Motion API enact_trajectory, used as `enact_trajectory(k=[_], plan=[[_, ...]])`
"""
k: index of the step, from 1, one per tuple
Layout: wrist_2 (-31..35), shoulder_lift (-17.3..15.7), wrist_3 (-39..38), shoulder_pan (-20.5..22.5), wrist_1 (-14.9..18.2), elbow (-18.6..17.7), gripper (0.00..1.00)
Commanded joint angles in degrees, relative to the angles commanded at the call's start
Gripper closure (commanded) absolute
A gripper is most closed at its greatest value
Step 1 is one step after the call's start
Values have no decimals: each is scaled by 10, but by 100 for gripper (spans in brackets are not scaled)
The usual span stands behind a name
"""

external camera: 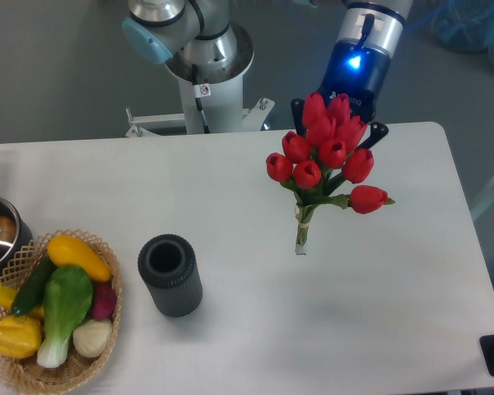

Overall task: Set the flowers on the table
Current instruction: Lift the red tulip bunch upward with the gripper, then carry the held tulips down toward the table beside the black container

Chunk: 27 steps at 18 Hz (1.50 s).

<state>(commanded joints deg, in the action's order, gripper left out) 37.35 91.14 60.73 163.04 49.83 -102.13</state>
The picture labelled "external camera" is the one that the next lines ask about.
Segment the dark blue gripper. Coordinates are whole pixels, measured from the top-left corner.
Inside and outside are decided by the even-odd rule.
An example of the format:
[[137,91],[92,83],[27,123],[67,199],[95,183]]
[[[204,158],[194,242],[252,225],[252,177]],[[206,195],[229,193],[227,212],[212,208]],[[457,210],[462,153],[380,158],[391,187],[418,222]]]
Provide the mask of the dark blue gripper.
[[[371,122],[376,114],[376,101],[387,71],[390,57],[367,47],[357,47],[355,43],[338,41],[331,53],[324,77],[317,91],[329,104],[335,97],[347,94],[354,115],[359,115],[365,123]],[[291,101],[291,113],[296,133],[306,134],[302,123],[305,101],[295,98]],[[371,149],[388,135],[388,127],[380,122],[370,124],[370,136],[358,148]]]

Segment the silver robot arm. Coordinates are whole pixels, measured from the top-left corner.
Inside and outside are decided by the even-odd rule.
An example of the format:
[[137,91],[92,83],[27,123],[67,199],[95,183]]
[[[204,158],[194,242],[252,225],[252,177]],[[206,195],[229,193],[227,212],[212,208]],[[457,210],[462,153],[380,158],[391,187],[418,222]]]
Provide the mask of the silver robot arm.
[[187,134],[259,130],[273,102],[244,105],[254,89],[291,92],[301,62],[318,60],[311,80],[324,104],[349,97],[353,115],[375,117],[412,4],[409,1],[131,1],[122,30],[148,62],[163,65],[179,87],[182,113],[135,118],[132,130]]

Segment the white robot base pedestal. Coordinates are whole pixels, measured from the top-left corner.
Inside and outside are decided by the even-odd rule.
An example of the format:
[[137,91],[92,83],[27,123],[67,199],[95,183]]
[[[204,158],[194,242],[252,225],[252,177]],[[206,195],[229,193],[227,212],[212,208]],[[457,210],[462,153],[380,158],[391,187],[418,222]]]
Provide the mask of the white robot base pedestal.
[[245,108],[242,76],[212,84],[197,84],[180,77],[177,81],[182,112],[134,117],[127,109],[126,137],[254,132],[268,129],[266,119],[275,102],[261,97],[252,107]]

